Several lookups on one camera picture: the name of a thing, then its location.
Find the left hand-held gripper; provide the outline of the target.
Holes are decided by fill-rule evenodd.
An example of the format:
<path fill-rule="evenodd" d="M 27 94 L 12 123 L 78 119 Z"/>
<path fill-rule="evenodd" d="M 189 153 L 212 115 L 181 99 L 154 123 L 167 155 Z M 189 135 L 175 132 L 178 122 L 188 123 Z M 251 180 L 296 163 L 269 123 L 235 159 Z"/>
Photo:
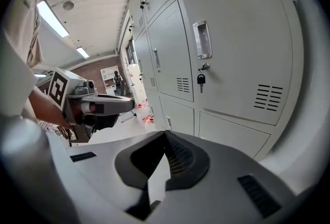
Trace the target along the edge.
<path fill-rule="evenodd" d="M 60 68 L 52 75 L 47 95 L 71 126 L 71 129 L 58 127 L 69 145 L 88 143 L 96 131 L 113 127 L 118 120 L 117 114 L 129 112 L 135 107 L 133 99 L 99 94 L 94 81 Z M 77 111 L 75 106 L 82 103 L 88 103 L 86 109 L 94 111 Z"/>

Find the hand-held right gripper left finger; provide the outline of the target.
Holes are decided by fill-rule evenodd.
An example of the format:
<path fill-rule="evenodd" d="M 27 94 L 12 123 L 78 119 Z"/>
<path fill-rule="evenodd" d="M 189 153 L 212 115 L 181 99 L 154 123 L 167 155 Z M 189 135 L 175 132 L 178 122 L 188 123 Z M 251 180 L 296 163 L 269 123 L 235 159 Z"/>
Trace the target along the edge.
<path fill-rule="evenodd" d="M 56 170 L 75 206 L 79 223 L 140 222 L 126 211 L 139 202 L 142 192 L 122 181 L 115 157 L 153 135 L 155 132 L 78 147 L 65 147 L 53 137 Z"/>

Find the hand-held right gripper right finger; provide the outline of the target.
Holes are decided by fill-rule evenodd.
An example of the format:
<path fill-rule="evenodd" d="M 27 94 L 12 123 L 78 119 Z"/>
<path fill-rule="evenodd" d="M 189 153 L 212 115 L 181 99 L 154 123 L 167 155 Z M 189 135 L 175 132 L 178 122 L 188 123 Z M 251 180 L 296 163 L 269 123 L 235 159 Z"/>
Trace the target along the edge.
<path fill-rule="evenodd" d="M 281 210 L 296 195 L 275 174 L 245 153 L 222 144 L 183 133 L 180 138 L 202 148 L 210 158 L 204 177 L 192 188 L 167 191 L 150 214 L 150 223 L 260 223 L 266 218 L 245 191 L 242 180 L 263 189 Z"/>

